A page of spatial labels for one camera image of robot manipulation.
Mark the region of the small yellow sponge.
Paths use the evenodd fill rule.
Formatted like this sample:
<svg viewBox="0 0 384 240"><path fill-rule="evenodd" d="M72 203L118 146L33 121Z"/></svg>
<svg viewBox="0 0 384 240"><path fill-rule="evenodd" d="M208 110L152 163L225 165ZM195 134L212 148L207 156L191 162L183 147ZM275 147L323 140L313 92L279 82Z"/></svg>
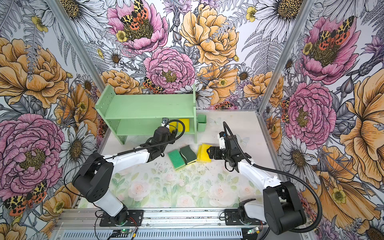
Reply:
<svg viewBox="0 0 384 240"><path fill-rule="evenodd" d="M171 122L168 124L170 132L177 133L179 131L179 123L178 122Z"/></svg>

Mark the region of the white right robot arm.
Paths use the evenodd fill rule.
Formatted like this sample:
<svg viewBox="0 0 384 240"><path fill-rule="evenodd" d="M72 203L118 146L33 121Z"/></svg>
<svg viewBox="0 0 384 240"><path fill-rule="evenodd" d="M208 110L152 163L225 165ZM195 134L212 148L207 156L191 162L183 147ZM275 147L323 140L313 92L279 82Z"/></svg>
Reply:
<svg viewBox="0 0 384 240"><path fill-rule="evenodd" d="M253 165L251 156L241 151L236 137L221 132L219 146L207 150L210 159L223 160L234 171L251 181L263 195L263 202L248 199L239 203L240 221L248 225L253 221L266 223L276 235L305 224L305 216L295 186L282 182L277 176L258 169Z"/></svg>

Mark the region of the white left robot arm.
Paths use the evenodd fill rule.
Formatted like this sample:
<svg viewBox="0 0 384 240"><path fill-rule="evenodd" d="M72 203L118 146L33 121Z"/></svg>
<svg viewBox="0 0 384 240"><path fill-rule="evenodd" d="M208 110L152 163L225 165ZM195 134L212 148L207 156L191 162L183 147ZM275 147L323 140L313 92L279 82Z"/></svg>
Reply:
<svg viewBox="0 0 384 240"><path fill-rule="evenodd" d="M139 147L110 156L91 154L72 180L73 186L121 226L129 219L127 207L109 189L113 175L130 167L144 164L164 156L169 144L177 139L174 127L158 127L154 135Z"/></svg>

